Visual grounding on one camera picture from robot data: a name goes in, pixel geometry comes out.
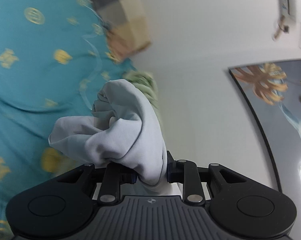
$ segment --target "green cloth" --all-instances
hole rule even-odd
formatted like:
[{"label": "green cloth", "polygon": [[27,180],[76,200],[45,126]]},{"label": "green cloth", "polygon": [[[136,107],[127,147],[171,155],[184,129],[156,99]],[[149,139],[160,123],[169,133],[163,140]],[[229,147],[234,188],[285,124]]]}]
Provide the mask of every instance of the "green cloth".
[{"label": "green cloth", "polygon": [[146,96],[155,111],[160,127],[163,129],[162,118],[159,112],[158,104],[158,87],[153,75],[147,72],[131,70],[124,74],[123,78],[132,83]]}]

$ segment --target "gold leaf in painting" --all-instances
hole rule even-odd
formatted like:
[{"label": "gold leaf in painting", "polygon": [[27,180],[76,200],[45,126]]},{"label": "gold leaf in painting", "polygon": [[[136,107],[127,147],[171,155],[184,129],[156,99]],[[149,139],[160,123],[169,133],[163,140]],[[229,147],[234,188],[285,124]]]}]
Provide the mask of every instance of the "gold leaf in painting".
[{"label": "gold leaf in painting", "polygon": [[253,85],[254,94],[269,105],[280,102],[283,96],[277,95],[275,91],[284,92],[287,90],[286,83],[276,83],[273,80],[286,78],[286,73],[274,63],[265,63],[263,68],[258,65],[247,66],[250,71],[242,68],[235,68],[240,74],[233,73],[235,78],[247,84]]}]

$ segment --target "teal bed sheet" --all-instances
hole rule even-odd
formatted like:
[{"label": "teal bed sheet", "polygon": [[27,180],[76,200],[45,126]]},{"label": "teal bed sheet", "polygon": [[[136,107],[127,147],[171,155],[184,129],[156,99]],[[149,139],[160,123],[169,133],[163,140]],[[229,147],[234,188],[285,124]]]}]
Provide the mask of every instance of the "teal bed sheet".
[{"label": "teal bed sheet", "polygon": [[51,178],[63,158],[47,142],[55,121],[90,115],[103,84],[132,69],[108,58],[90,8],[89,0],[0,0],[0,232],[9,230],[9,199]]}]

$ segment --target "checkered cloth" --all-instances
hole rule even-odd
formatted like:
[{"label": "checkered cloth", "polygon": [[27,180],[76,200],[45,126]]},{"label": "checkered cloth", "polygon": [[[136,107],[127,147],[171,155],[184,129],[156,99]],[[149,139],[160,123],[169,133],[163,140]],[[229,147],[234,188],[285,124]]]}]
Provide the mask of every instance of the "checkered cloth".
[{"label": "checkered cloth", "polygon": [[111,56],[117,62],[150,45],[140,0],[91,0],[107,28]]}]

